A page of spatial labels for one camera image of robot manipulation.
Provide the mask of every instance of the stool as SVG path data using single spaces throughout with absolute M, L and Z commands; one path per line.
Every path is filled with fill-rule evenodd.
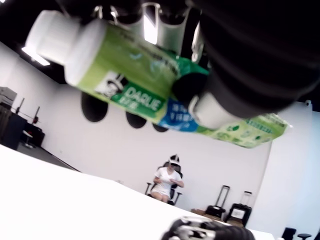
M 26 135 L 26 142 L 25 142 L 24 146 L 26 148 L 33 149 L 34 147 L 29 144 L 29 140 L 30 140 L 30 138 L 32 139 L 33 136 L 30 135 L 29 133 L 27 133 L 25 130 L 23 130 L 23 134 Z
M 300 234 L 298 234 L 297 237 L 298 237 L 298 238 L 302 238 L 302 240 L 306 240 L 307 238 L 310 238 L 311 235 L 308 234 L 308 233 L 300 233 Z

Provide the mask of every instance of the white tube cap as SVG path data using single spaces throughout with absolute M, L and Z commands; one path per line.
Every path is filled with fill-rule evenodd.
M 206 92 L 201 99 L 194 96 L 188 106 L 188 111 L 200 126 L 209 129 L 217 129 L 225 124 L 241 120 L 227 112 L 210 92 Z
M 81 25 L 58 11 L 44 10 L 35 20 L 25 45 L 40 56 L 64 65 Z

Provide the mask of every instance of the white wall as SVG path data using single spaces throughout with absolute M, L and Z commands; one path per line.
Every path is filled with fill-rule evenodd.
M 121 180 L 141 193 L 157 167 L 178 154 L 185 188 L 179 189 L 177 206 L 185 210 L 214 204 L 222 185 L 231 187 L 226 209 L 243 191 L 256 197 L 270 150 L 269 144 L 246 149 L 198 134 L 159 133 L 149 122 L 133 129 L 125 112 L 113 105 L 105 119 L 90 123 L 81 112 L 80 92 L 70 86 L 60 88 L 50 119 L 46 150 L 81 172 Z
M 5 87 L 19 55 L 0 42 L 0 87 Z
M 32 122 L 38 106 L 40 107 L 39 122 L 36 126 L 46 132 L 46 122 L 50 112 L 49 105 L 54 99 L 59 84 L 0 42 L 0 86 L 1 83 L 3 83 L 3 87 L 8 87 L 17 93 L 12 105 L 14 109 L 25 98 L 19 115 L 29 123 Z
M 317 235 L 320 228 L 320 112 L 312 112 L 310 151 L 298 196 L 287 226 L 297 229 L 297 234 Z
M 312 107 L 296 102 L 279 114 L 293 129 L 275 139 L 247 227 L 281 237 L 296 210 L 309 153 Z

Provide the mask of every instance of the blue label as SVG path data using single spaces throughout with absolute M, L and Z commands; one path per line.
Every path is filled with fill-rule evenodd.
M 158 125 L 182 132 L 195 132 L 198 127 L 188 110 L 180 102 L 172 98 L 169 98 L 166 114 Z

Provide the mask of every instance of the ceiling light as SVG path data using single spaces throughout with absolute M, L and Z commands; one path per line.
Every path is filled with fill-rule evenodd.
M 143 16 L 144 39 L 152 44 L 157 44 L 158 31 L 149 17 Z
M 33 58 L 34 60 L 42 64 L 43 66 L 50 65 L 50 62 L 48 62 L 47 60 L 45 60 L 44 58 L 36 54 L 35 51 L 31 50 L 27 46 L 23 47 L 21 50 L 24 51 L 26 54 L 28 54 L 31 58 Z

